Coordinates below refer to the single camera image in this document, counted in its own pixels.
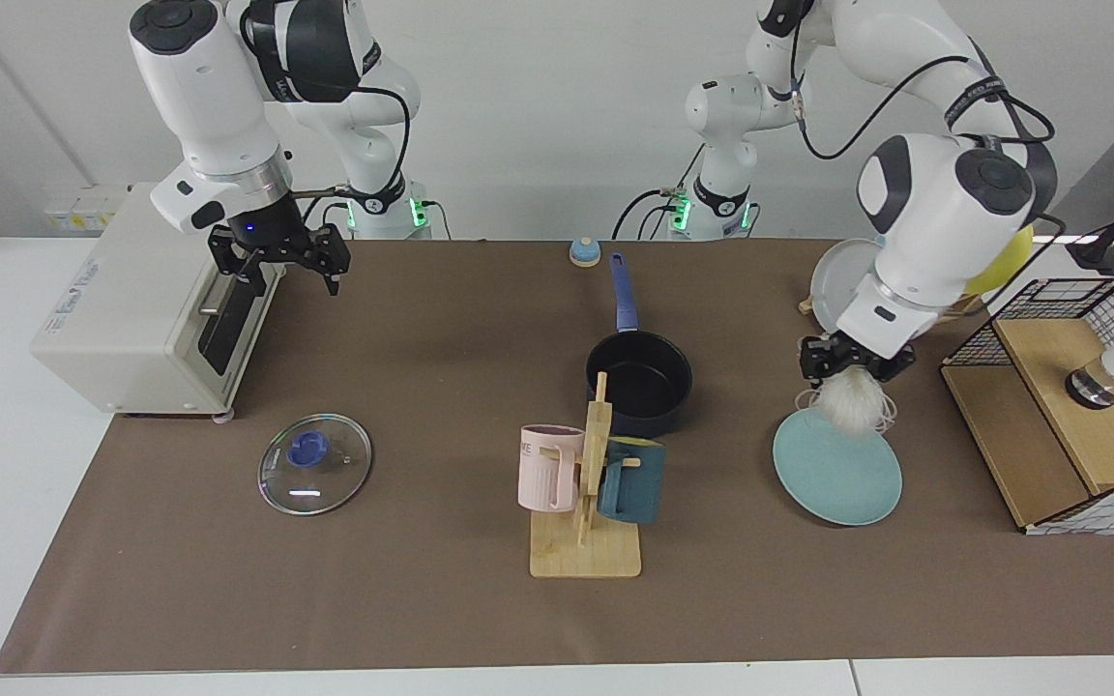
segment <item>wooden box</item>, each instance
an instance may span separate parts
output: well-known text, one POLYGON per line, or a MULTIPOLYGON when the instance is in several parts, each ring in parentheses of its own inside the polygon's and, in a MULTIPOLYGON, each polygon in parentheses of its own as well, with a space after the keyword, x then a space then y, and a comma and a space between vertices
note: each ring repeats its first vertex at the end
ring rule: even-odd
POLYGON ((941 366, 1026 533, 1114 532, 1114 406, 1065 378, 1114 343, 1114 281, 1034 282, 941 366))

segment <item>yellow ball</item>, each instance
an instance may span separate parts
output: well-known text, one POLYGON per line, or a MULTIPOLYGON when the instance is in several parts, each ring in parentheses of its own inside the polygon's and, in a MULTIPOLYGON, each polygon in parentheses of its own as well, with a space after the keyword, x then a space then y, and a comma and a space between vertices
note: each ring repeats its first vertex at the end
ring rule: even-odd
POLYGON ((978 274, 973 281, 965 284, 965 295, 981 295, 990 292, 1008 282, 1017 268, 1025 265, 1029 259, 1029 251, 1034 247, 1034 225, 1026 225, 1022 232, 1017 232, 1013 242, 1004 247, 999 256, 991 261, 991 265, 986 266, 986 272, 978 274))

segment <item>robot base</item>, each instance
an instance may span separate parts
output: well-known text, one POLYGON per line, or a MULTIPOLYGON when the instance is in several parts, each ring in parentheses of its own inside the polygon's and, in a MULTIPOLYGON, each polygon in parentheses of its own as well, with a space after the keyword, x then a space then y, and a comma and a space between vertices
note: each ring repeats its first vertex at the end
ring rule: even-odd
POLYGON ((372 215, 355 199, 348 199, 349 215, 344 238, 432 238, 432 224, 423 202, 428 189, 420 182, 408 182, 390 209, 383 215, 372 215))
POLYGON ((668 241, 712 242, 716 238, 745 237, 751 228, 751 206, 752 203, 746 202, 734 215, 721 217, 697 202, 678 202, 678 209, 668 214, 668 241))

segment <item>pink mug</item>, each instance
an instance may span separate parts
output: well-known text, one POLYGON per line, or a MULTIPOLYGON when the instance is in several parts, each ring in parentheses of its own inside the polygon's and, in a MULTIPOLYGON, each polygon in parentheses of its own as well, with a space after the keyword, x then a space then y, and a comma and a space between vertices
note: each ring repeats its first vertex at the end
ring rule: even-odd
POLYGON ((583 431, 563 424, 522 428, 518 454, 518 503, 538 512, 566 512, 578 502, 578 470, 583 431))

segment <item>brown table mat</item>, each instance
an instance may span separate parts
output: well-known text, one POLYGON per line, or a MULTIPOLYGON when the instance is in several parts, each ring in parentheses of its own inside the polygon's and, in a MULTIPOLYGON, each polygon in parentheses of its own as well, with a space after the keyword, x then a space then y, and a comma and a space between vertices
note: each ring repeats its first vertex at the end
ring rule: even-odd
POLYGON ((518 428, 583 423, 583 362, 613 331, 605 264, 575 268, 563 244, 354 243, 336 298, 292 273, 234 422, 111 424, 0 673, 1114 653, 1114 538, 1018 533, 941 383, 973 326, 924 336, 890 384, 891 517, 832 528, 783 492, 771 440, 813 326, 793 305, 827 246, 623 246, 642 326, 695 375, 626 581, 532 580, 515 503, 518 428), (374 472, 332 514, 280 514, 261 453, 321 411, 367 428, 374 472))

